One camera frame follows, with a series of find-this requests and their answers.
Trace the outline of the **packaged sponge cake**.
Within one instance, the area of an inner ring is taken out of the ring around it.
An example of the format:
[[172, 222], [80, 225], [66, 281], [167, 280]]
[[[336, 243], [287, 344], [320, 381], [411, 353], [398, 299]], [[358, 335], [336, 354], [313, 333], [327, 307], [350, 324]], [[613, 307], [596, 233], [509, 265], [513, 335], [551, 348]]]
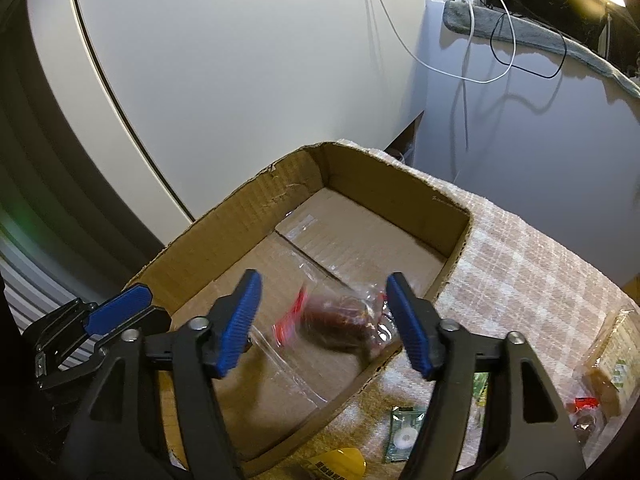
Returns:
[[606, 419], [623, 414], [639, 389], [639, 310], [610, 312], [582, 364], [582, 382]]

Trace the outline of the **dark dried fruit clear bag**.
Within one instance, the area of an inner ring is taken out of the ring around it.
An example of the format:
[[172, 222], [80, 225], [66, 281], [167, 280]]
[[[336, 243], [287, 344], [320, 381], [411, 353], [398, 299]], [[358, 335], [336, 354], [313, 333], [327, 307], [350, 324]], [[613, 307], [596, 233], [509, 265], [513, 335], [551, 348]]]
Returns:
[[597, 437], [605, 426], [605, 418], [600, 402], [594, 396], [578, 396], [573, 402], [567, 403], [575, 436], [581, 446]]

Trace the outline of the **brown cardboard box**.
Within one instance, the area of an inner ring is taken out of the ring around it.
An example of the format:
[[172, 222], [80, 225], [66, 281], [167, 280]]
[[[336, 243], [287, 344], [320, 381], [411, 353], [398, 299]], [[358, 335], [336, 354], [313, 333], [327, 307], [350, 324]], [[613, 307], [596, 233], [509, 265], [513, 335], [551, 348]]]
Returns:
[[193, 223], [137, 275], [175, 326], [208, 312], [242, 274], [262, 276], [253, 348], [215, 384], [243, 471], [277, 466], [326, 426], [399, 350], [374, 358], [296, 338], [273, 325], [300, 292], [378, 299], [404, 274], [434, 299], [456, 266], [470, 212], [424, 174], [355, 144], [305, 146], [273, 162]]

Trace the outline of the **grey windowsill cloth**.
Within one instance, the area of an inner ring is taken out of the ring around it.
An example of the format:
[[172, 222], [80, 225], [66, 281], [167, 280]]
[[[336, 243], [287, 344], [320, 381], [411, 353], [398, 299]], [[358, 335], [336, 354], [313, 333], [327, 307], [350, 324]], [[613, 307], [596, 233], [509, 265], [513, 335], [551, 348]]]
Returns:
[[624, 75], [610, 62], [600, 58], [579, 42], [567, 38], [564, 34], [554, 32], [548, 27], [524, 20], [524, 18], [512, 18], [510, 21], [503, 11], [473, 6], [474, 12], [474, 36], [488, 40], [491, 44], [503, 42], [512, 44], [512, 34], [509, 22], [515, 30], [515, 40], [518, 47], [526, 47], [542, 52], [553, 53], [572, 58], [584, 64], [590, 70], [601, 77], [611, 79], [625, 90], [630, 96], [639, 99], [639, 85]]

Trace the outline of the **white wardrobe cabinet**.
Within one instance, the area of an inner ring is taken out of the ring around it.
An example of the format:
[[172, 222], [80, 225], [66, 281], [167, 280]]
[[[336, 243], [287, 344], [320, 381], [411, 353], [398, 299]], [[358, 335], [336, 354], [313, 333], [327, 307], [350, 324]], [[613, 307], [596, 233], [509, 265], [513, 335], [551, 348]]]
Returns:
[[162, 243], [296, 148], [385, 148], [421, 110], [425, 0], [26, 3], [73, 134]]

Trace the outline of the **light green candy wrapper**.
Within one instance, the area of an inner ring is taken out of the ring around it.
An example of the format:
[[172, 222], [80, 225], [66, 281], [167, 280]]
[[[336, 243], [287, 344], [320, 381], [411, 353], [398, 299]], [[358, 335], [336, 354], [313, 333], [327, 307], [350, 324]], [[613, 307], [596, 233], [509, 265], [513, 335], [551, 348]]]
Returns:
[[489, 374], [487, 372], [475, 373], [473, 378], [472, 399], [476, 406], [484, 408], [487, 401]]

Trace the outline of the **teal mint ring candy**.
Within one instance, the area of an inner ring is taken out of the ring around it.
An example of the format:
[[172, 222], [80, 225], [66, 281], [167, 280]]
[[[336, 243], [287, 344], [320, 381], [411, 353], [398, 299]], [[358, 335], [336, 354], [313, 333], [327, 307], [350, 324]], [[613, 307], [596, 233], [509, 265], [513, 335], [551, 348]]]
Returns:
[[408, 460], [418, 440], [425, 414], [425, 406], [395, 406], [390, 410], [390, 432], [384, 463], [402, 463]]

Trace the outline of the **yellow blue jelly cup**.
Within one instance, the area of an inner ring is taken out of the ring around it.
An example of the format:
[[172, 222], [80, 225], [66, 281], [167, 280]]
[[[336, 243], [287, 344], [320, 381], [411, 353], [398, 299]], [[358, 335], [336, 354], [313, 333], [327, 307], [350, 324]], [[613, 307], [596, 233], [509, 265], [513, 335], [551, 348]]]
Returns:
[[337, 448], [303, 462], [311, 479], [362, 480], [367, 463], [358, 448]]

